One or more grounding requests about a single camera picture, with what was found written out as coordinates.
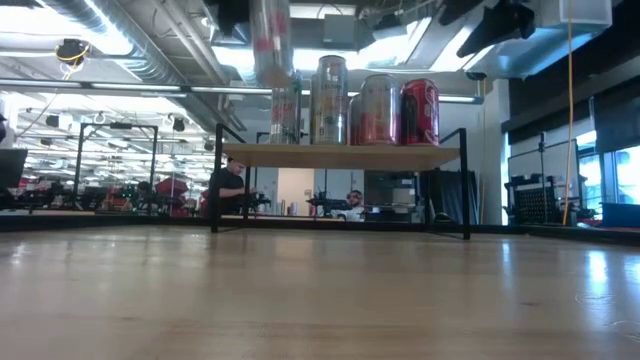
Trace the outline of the long ceiling light strip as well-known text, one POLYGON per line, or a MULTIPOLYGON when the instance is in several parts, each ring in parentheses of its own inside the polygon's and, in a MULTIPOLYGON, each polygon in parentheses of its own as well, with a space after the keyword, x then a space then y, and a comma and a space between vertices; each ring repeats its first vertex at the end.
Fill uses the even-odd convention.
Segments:
POLYGON ((159 85, 146 83, 112 83, 70 80, 0 78, 0 90, 25 92, 60 92, 70 94, 102 94, 109 96, 151 96, 185 98, 188 94, 270 96, 269 88, 233 86, 159 85))

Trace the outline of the dark blue bin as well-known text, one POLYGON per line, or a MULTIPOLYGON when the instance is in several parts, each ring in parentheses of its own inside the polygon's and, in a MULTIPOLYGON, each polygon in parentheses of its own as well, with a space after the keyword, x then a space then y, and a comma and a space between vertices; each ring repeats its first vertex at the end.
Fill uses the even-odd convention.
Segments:
POLYGON ((603 203, 601 226, 640 229, 640 205, 603 203))

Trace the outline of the red white soda can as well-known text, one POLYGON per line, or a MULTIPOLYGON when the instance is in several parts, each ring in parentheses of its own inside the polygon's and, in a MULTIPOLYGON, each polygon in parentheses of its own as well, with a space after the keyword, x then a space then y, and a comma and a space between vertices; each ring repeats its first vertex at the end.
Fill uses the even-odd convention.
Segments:
POLYGON ((439 145, 439 90, 426 78, 407 82, 401 91, 402 143, 439 145))

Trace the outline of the silver ventilation duct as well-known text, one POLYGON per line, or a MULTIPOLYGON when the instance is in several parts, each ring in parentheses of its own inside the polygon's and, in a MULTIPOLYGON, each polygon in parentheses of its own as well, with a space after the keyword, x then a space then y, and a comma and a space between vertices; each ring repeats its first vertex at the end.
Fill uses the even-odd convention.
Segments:
POLYGON ((88 30, 92 46, 108 55, 122 56, 121 66, 141 82, 155 85, 187 83, 116 0, 36 1, 88 30))

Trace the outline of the black metal table frame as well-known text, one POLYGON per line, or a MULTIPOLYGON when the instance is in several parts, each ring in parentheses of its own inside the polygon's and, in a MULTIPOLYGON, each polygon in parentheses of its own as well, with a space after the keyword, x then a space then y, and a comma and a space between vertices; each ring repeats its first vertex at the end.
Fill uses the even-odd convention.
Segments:
MULTIPOLYGON (((209 229, 211 224, 207 218, 169 218, 136 215, 0 215, 0 233, 116 226, 181 226, 209 229)), ((223 229, 255 228, 459 234, 465 240, 469 240, 476 234, 528 235, 531 237, 640 248, 640 232, 554 226, 357 223, 285 218, 250 218, 248 220, 243 218, 223 218, 219 221, 219 226, 223 229)))

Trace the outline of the grey ceiling box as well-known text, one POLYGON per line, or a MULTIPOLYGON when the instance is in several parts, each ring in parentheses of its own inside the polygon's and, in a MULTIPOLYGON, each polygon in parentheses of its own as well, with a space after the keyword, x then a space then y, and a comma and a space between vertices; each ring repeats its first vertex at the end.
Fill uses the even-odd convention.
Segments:
POLYGON ((327 49, 360 51, 375 42, 366 22, 352 15, 324 17, 322 44, 327 49))

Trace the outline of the pink red white can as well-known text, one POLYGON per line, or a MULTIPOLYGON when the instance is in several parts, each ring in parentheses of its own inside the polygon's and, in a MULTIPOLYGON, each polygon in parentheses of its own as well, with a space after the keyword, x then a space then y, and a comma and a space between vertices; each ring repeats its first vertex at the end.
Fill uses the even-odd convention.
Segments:
POLYGON ((388 74, 367 77, 360 90, 360 143, 400 144, 400 86, 388 74))

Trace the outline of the person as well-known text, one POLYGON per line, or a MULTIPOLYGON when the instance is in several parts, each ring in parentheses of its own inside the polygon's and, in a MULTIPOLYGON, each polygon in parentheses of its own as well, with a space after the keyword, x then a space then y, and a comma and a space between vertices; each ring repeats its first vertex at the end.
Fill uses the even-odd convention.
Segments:
POLYGON ((337 217, 346 222, 363 222, 365 208, 362 192, 359 190, 350 191, 347 195, 347 202, 350 205, 350 209, 339 211, 337 217))
POLYGON ((245 183, 241 174, 245 165, 232 157, 209 180, 208 205, 218 215, 239 214, 244 204, 245 183))

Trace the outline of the white ceiling box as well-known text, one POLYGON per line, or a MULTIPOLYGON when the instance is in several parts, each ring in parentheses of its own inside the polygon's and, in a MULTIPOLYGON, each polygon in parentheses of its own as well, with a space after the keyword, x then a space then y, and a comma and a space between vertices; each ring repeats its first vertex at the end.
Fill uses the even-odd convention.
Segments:
POLYGON ((539 15, 543 27, 607 28, 613 22, 611 0, 539 0, 539 15))

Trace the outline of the wooden shelf black metal frame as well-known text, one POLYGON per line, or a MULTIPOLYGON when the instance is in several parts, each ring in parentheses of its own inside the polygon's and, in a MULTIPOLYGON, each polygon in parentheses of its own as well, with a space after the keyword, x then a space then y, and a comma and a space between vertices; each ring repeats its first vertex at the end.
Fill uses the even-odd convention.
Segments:
POLYGON ((458 128, 446 135, 446 141, 456 137, 459 146, 345 146, 345 145, 279 145, 250 144, 228 126, 215 126, 214 171, 219 172, 224 154, 246 166, 296 169, 359 169, 379 171, 424 172, 458 160, 461 177, 462 223, 455 227, 462 239, 471 239, 470 189, 467 131, 458 128))

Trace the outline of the red background object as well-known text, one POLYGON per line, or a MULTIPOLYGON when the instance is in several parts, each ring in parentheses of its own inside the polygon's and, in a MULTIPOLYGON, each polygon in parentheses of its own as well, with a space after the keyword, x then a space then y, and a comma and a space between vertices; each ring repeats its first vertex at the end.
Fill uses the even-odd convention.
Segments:
POLYGON ((166 178, 155 185, 158 214, 168 217, 186 217, 185 194, 189 191, 187 184, 174 177, 166 178))

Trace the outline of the black pegboard cart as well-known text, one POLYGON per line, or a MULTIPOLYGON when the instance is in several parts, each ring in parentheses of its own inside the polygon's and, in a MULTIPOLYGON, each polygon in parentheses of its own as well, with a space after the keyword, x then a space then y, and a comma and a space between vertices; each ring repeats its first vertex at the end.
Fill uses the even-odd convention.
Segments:
POLYGON ((503 210, 510 225, 551 224, 561 222, 558 205, 558 181, 565 179, 561 170, 548 160, 547 153, 571 150, 569 146, 547 145, 547 135, 536 137, 536 149, 512 155, 507 159, 506 204, 503 210))

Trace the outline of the black background monitor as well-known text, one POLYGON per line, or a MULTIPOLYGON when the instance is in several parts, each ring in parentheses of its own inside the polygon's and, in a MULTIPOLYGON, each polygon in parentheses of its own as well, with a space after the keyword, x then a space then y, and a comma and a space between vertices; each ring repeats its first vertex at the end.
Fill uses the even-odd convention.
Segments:
POLYGON ((27 149, 0 149, 0 189, 19 186, 27 156, 27 149))

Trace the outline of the black curtain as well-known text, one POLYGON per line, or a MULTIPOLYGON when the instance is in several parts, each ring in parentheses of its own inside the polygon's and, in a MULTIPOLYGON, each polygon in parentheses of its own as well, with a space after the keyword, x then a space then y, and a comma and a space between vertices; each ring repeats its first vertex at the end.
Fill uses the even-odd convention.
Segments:
MULTIPOLYGON (((468 172, 469 219, 471 225, 479 221, 478 183, 474 171, 468 172)), ((419 174, 419 192, 429 219, 434 222, 446 215, 449 222, 463 222, 462 175, 460 171, 434 169, 419 174)))

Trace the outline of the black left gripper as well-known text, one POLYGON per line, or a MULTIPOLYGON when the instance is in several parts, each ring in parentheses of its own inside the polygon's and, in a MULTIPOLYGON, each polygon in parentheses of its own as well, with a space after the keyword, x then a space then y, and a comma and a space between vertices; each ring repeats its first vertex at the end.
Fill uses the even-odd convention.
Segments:
POLYGON ((218 6, 218 25, 224 35, 231 35, 237 24, 250 18, 249 0, 214 0, 218 6))

